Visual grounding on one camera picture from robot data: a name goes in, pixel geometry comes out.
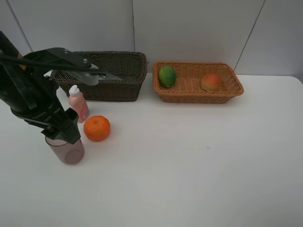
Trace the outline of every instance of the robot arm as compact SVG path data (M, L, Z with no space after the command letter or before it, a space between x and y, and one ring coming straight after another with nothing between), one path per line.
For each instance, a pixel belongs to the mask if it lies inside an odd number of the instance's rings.
M32 52L22 58L0 31L0 99L16 117L42 128L45 136L74 144L80 138L77 113L71 108L64 111L56 96L58 85L44 77L49 70L68 70L88 85L97 84L99 75L106 74L63 48Z

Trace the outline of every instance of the white cap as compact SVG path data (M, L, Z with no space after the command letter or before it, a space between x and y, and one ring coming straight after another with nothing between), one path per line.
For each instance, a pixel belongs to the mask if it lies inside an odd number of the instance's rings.
M77 85L73 85L70 90L69 90L69 93L71 96L73 97L76 97L80 94L80 90L79 88L77 87Z

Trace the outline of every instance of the orange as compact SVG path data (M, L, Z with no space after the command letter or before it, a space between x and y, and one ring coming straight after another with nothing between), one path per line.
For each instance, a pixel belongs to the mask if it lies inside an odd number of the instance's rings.
M110 133L110 123L103 116L88 118L83 126L84 134L92 141L104 140Z

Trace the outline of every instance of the translucent cup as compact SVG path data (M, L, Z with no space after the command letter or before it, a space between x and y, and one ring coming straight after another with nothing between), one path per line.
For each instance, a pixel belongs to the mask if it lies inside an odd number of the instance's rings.
M78 139L74 144L70 144L64 140L52 140L48 137L45 137L45 141L60 161L65 164L76 164L80 162L84 156L84 146L81 139Z

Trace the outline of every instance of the wicker basket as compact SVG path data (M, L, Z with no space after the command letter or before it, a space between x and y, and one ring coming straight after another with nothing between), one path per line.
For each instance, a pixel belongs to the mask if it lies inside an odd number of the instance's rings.
M69 89L77 85L88 101L132 102L136 101L147 73L147 61L139 52L75 52L99 69L117 75L123 80L99 81L88 86L65 71L57 71L53 77L69 96Z
M177 74L176 84L164 88L158 81L162 66L169 65ZM201 78L207 73L216 73L222 80L217 92L208 92L200 87ZM158 61L153 66L153 88L164 102L169 103L226 103L240 96L244 90L231 67L225 63Z

